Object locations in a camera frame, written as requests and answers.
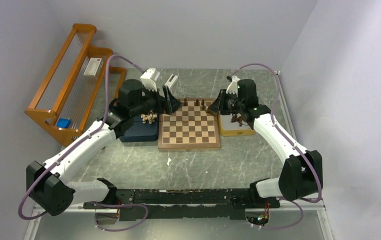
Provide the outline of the wooden chess board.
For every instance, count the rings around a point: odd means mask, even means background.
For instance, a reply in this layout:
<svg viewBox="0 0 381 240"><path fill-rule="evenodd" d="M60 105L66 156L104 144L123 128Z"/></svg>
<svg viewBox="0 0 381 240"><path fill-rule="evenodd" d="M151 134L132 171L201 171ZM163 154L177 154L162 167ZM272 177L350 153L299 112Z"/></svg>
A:
<svg viewBox="0 0 381 240"><path fill-rule="evenodd" d="M196 99L199 99L199 106L195 106ZM171 115L159 116L159 151L205 151L221 148L218 118L202 109L202 99L206 110L215 101L211 97L189 97L188 106L182 106Z"/></svg>

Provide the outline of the white plastic clip device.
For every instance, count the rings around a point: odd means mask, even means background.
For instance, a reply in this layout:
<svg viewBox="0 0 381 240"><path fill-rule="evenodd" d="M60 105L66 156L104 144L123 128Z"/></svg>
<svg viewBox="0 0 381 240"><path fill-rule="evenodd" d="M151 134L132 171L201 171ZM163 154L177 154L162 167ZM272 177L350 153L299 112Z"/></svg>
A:
<svg viewBox="0 0 381 240"><path fill-rule="evenodd" d="M171 74L164 85L167 86L171 90L173 88L173 86L176 84L176 82L178 81L178 79L179 79L178 75Z"/></svg>

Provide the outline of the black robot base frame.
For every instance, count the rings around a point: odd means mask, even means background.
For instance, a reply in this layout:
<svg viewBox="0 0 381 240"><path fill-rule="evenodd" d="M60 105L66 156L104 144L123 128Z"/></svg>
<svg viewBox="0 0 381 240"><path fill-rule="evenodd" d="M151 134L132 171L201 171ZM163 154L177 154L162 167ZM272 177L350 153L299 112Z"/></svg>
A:
<svg viewBox="0 0 381 240"><path fill-rule="evenodd" d="M108 204L121 204L121 221L148 219L228 218L245 220L246 210L278 209L276 197L261 198L250 188L118 189Z"/></svg>

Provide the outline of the blue plastic tray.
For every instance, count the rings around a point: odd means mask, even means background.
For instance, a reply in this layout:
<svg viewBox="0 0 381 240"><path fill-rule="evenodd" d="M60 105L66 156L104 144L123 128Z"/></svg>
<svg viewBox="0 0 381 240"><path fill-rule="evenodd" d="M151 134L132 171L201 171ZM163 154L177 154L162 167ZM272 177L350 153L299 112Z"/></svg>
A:
<svg viewBox="0 0 381 240"><path fill-rule="evenodd" d="M154 142L159 137L159 118L156 117L152 123L143 123L140 115L134 117L134 124L119 139L123 143Z"/></svg>

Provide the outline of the white red small box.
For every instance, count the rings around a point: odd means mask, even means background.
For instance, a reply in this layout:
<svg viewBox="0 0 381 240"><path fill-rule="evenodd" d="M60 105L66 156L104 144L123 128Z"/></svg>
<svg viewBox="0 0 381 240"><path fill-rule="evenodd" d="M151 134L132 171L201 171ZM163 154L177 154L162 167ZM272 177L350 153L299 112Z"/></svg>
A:
<svg viewBox="0 0 381 240"><path fill-rule="evenodd" d="M100 57L90 57L83 75L89 78L96 78L103 66L103 59Z"/></svg>

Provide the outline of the light wooden chess pieces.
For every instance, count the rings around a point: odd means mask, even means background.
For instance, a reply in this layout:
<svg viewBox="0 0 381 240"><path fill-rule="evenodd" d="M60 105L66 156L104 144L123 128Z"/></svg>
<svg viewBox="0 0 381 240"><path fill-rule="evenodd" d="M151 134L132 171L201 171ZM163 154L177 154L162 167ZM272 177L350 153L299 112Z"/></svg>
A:
<svg viewBox="0 0 381 240"><path fill-rule="evenodd" d="M150 111L148 114L140 115L143 124L152 125L158 118L158 114Z"/></svg>

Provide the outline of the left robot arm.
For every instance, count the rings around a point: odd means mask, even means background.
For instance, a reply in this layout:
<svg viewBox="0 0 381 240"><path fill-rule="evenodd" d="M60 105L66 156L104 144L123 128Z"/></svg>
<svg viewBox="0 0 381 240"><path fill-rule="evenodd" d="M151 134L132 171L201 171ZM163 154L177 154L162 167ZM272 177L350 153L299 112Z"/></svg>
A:
<svg viewBox="0 0 381 240"><path fill-rule="evenodd" d="M73 182L72 177L97 152L124 136L134 125L135 117L148 113L171 115L182 106L167 86L162 90L164 95L146 89L140 80L126 80L118 89L118 96L85 133L44 163L33 161L27 166L27 195L51 216L74 204L114 206L118 202L117 188L111 182L101 177Z"/></svg>

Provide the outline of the dark chess pieces pile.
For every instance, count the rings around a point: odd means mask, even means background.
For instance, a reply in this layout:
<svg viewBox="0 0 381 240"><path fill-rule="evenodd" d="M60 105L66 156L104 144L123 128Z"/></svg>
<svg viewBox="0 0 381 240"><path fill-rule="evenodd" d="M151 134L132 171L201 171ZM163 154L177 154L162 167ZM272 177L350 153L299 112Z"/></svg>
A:
<svg viewBox="0 0 381 240"><path fill-rule="evenodd" d="M238 123L238 125L240 127L242 127L244 124L243 124L243 118L242 116L238 115L238 114L232 114L232 117L231 117L231 120L230 120L231 123Z"/></svg>

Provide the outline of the orange wooden rack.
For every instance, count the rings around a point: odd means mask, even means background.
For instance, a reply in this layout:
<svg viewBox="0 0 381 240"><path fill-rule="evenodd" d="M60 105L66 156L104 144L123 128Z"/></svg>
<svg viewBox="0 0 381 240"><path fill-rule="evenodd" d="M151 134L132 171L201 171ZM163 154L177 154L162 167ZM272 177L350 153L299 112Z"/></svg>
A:
<svg viewBox="0 0 381 240"><path fill-rule="evenodd" d="M110 48L92 45L97 28L75 23L64 44L24 111L59 144L66 147L85 130L101 84L105 79L105 61L113 54ZM97 77L84 76L89 58L102 58ZM70 119L69 128L58 128L59 118Z"/></svg>

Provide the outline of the blue small box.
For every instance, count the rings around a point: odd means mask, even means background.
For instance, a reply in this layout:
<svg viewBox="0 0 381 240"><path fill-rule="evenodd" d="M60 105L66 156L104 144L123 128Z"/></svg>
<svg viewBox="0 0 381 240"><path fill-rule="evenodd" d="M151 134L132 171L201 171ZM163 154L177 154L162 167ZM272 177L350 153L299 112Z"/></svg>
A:
<svg viewBox="0 0 381 240"><path fill-rule="evenodd" d="M56 127L61 129L68 129L71 125L71 120L69 118L59 118L56 122Z"/></svg>

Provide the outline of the yellow metal tin tray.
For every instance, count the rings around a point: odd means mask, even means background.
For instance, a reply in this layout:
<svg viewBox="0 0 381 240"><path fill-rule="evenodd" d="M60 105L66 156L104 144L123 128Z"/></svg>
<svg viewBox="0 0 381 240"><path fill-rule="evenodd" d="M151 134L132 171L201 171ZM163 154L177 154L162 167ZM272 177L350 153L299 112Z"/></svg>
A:
<svg viewBox="0 0 381 240"><path fill-rule="evenodd" d="M254 135L256 132L251 129L246 122L242 121L240 125L239 121L232 121L233 119L239 118L239 114L229 114L217 116L219 132L223 137L235 137L235 136L250 136Z"/></svg>

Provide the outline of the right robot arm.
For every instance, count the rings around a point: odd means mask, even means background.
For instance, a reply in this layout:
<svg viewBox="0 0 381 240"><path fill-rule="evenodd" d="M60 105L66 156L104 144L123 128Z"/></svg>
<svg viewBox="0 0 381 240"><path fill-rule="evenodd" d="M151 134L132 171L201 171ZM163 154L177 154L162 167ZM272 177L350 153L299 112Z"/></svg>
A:
<svg viewBox="0 0 381 240"><path fill-rule="evenodd" d="M317 150L307 150L277 121L265 104L259 103L256 84L252 79L228 77L230 84L221 89L216 100L207 108L208 113L237 116L262 136L282 162L279 177L256 181L248 194L254 207L261 207L268 198L288 201L304 200L322 192L322 156Z"/></svg>

